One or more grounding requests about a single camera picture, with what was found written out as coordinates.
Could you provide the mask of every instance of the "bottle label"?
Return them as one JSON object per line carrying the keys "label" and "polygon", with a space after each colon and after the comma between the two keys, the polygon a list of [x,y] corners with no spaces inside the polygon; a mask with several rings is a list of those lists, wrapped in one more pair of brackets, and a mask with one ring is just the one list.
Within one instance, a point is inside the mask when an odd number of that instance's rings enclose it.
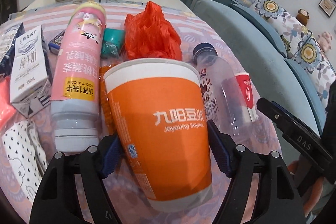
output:
{"label": "bottle label", "polygon": [[175,200],[209,187],[211,163],[199,85],[150,77],[119,85],[108,97],[118,136],[147,198]]}
{"label": "bottle label", "polygon": [[93,101],[95,98],[95,84],[85,78],[67,77],[63,89],[63,96],[71,99]]}
{"label": "bottle label", "polygon": [[70,20],[58,53],[52,100],[83,99],[98,103],[103,13],[83,7]]}
{"label": "bottle label", "polygon": [[212,119],[214,122],[217,122],[219,119],[219,108],[216,97],[213,94],[211,80],[206,77],[207,69],[204,68],[200,70],[199,75],[201,77],[201,83],[199,86],[201,87],[206,120],[208,121]]}
{"label": "bottle label", "polygon": [[253,103],[253,93],[252,93],[250,75],[247,72],[243,72],[243,73],[236,74],[235,76],[236,76],[238,85],[240,87],[241,93],[246,102],[248,111],[250,113],[251,121],[254,122],[258,118],[258,115],[255,110],[254,103]]}

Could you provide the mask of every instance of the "white milk carton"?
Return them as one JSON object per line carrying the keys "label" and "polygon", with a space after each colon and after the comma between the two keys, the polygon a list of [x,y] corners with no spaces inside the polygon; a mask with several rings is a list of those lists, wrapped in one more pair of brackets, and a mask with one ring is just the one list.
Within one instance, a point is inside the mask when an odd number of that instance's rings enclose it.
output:
{"label": "white milk carton", "polygon": [[53,78],[42,27],[19,36],[10,79],[10,103],[26,118],[50,104]]}

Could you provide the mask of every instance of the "pink striped tablecloth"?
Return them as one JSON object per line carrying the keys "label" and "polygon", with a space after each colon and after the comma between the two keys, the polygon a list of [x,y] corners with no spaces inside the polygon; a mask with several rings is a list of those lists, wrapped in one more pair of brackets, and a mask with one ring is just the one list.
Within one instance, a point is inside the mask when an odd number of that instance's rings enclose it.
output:
{"label": "pink striped tablecloth", "polygon": [[[114,3],[104,4],[103,6],[105,7],[107,13],[107,27],[116,29],[124,28],[124,21],[127,14],[135,15],[144,10],[143,5],[135,4]],[[33,13],[27,13],[4,23],[0,27],[0,34],[2,34],[5,28],[17,24],[18,22],[24,23],[26,31],[38,25],[42,25],[44,39],[48,43],[53,37],[67,27],[68,21],[70,20],[70,17],[76,7],[76,5],[65,5],[54,8],[38,9]],[[234,73],[244,72],[244,69],[235,58],[229,47],[204,21],[193,14],[174,9],[163,8],[163,12],[165,14],[165,18],[171,22],[181,37],[181,49],[183,52],[183,60],[185,62],[192,63],[193,49],[197,44],[208,42],[215,47],[218,56],[224,58],[231,65]],[[54,71],[56,56],[49,53],[49,59],[52,71]],[[256,103],[260,97],[254,86],[253,93],[254,103]],[[277,150],[280,152],[281,149],[273,124],[260,112],[258,112],[258,115],[259,119],[254,123],[253,131],[249,133],[250,139],[247,144],[248,148],[254,152],[263,154],[268,154],[271,150]],[[11,126],[14,121],[22,119],[23,117],[17,115],[10,121],[10,123],[8,123],[7,127]],[[50,161],[55,153],[53,132],[50,122],[50,107],[47,107],[36,114],[33,117],[33,120],[36,122],[38,127],[40,142],[46,152],[47,160]],[[2,128],[0,130],[1,134],[3,134],[5,129]],[[161,213],[155,211],[149,206],[125,159],[121,161],[118,170],[109,175],[109,177],[104,180],[104,183],[121,221],[125,224],[209,224],[212,223],[214,217],[216,216],[230,183],[230,180],[219,171],[213,155],[211,155],[211,164],[213,198],[198,208],[177,213]],[[1,189],[18,214],[28,223],[32,205],[27,200],[16,181],[2,144],[0,145],[0,174]],[[92,222],[80,176],[76,178],[76,182],[84,218],[87,221]],[[244,214],[244,222],[251,216],[256,192],[257,177],[255,177],[252,182],[250,197]]]}

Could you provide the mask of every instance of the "floral pillow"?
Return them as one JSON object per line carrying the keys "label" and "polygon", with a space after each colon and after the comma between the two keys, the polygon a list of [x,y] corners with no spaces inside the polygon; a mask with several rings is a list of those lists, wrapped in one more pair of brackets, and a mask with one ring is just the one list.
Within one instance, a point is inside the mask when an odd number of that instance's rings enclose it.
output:
{"label": "floral pillow", "polygon": [[255,0],[250,8],[275,28],[285,45],[287,57],[307,72],[326,107],[329,88],[336,76],[312,32],[274,0]]}

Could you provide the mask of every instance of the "pink object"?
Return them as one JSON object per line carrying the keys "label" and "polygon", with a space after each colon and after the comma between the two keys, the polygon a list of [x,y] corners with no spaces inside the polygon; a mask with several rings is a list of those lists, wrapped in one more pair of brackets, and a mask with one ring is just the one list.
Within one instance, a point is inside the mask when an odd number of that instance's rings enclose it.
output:
{"label": "pink object", "polygon": [[333,37],[330,32],[324,32],[322,35],[318,36],[319,38],[317,39],[317,43],[320,45],[321,49],[324,52],[331,50],[331,41],[333,40]]}
{"label": "pink object", "polygon": [[10,81],[11,79],[9,77],[5,77],[5,79],[0,82],[0,130],[2,130],[6,123],[16,113],[16,109],[12,107],[9,102]]}
{"label": "pink object", "polygon": [[98,104],[100,51],[106,16],[97,6],[81,5],[70,20],[58,53],[51,100],[73,98]]}

